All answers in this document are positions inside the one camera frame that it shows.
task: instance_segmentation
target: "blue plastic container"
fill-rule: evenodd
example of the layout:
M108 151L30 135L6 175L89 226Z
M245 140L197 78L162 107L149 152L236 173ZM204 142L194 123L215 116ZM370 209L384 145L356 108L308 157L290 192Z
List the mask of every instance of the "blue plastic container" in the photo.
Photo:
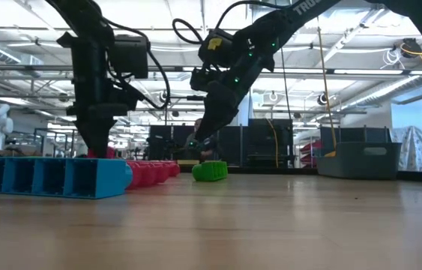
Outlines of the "blue plastic container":
M0 157L0 193L100 199L124 193L132 170L124 160Z

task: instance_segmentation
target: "wall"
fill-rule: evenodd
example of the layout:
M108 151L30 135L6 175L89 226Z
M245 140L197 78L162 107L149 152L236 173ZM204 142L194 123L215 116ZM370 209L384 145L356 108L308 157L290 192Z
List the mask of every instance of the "wall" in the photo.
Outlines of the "wall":
M14 122L14 131L33 134L35 128L47 128L47 121L38 115L26 115L20 111L12 111L9 115Z
M409 98L422 95L422 87L408 94L396 98L396 101L404 101ZM415 126L422 128L422 100L406 105L392 104L392 125L394 128Z
M340 120L342 128L392 128L391 102L385 102L379 108L366 109L365 115L346 115Z

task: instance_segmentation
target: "table surface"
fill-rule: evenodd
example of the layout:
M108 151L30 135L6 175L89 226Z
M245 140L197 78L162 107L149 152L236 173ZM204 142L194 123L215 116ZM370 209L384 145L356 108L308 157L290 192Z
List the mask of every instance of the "table surface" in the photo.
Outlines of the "table surface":
M422 183L182 174L95 201L0 195L0 269L422 270Z

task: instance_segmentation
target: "ceiling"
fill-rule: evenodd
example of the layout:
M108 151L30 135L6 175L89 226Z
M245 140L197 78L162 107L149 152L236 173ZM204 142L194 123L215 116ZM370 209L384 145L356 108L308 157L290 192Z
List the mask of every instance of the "ceiling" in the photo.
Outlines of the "ceiling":
M149 36L153 52L158 61L165 66L200 66L197 56L198 47L179 40L172 30L174 18L188 21L200 32L211 29L220 18L221 13L234 0L97 0L103 15L124 26L140 29ZM240 5L233 9L224 19L221 28L229 33L248 26L256 18L270 10L264 7L249 7ZM365 27L359 25L365 20ZM376 8L365 1L343 1L335 8L330 9L320 17L322 27L322 43L326 56L327 69L422 69L420 58L401 58L399 64L385 62L394 60L393 52L388 52L394 45L399 46L403 38L416 38L422 47L422 36L409 18L397 15L388 10ZM316 19L308 22L294 34L284 46L283 53L276 53L274 60L276 68L315 68L320 69L319 36L317 35L318 22ZM42 60L45 65L71 65L70 50L61 48L55 39L66 31L68 25L58 13L44 0L0 0L0 46L13 55L29 54ZM189 38L195 37L190 31L181 33ZM115 34L129 34L116 30ZM41 46L33 44L39 40ZM284 81L283 75L269 75L263 73L252 87L253 107L261 111L258 117L270 117L270 110L278 110L287 105L285 99L286 87L289 94L289 106L292 110L323 110L317 104L317 97L324 91L324 80L314 72L312 76L298 76L289 74ZM169 73L173 96L201 95L190 89L189 71L187 76L182 73ZM59 77L48 83L46 80L31 82L28 76L20 78L21 73L15 71L0 71L0 94L12 90L14 94L58 95L68 93L73 95L73 86L70 80L72 74L67 71L46 72L45 77ZM164 82L157 75L156 79L147 79L132 82L139 90L159 100L159 94L164 90ZM328 91L333 97L333 106L339 106L350 101L356 95L362 95L368 89L379 83L390 80L399 80L399 77L382 78L376 76L329 76ZM15 103L18 106L45 105L48 107L66 107L68 102L56 99L28 99L25 104ZM141 103L138 108L141 112L130 112L129 119L140 124L162 124L161 112L143 111L148 105ZM175 101L174 109L180 110L179 117L170 116L169 119L177 125L192 121L202 115L201 103ZM44 110L54 116L63 116L61 110ZM287 117L286 113L272 113L272 117Z

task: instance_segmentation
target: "gray plastic bin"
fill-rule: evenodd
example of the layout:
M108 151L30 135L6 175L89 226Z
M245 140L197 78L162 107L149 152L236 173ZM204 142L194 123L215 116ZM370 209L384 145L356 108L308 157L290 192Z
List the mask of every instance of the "gray plastic bin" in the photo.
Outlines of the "gray plastic bin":
M337 143L335 157L318 157L319 175L345 179L395 179L399 167L398 142Z

